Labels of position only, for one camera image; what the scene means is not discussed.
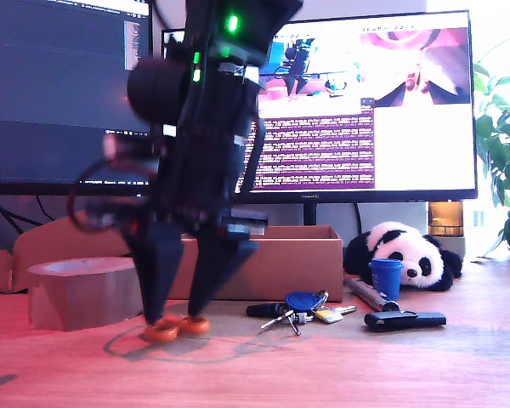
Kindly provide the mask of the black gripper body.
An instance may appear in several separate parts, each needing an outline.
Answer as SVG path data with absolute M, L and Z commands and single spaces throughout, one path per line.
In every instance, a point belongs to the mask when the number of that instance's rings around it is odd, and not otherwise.
M 150 179 L 150 196 L 143 204 L 89 203 L 83 228 L 99 232 L 154 212 L 192 235 L 208 225 L 247 227 L 261 235 L 267 217 L 234 206 L 253 187 L 263 141 L 261 127 L 231 134 L 195 133 L 189 138 L 108 132 L 103 139 L 104 159 L 83 177 L 89 179 L 102 167 L 142 173 Z

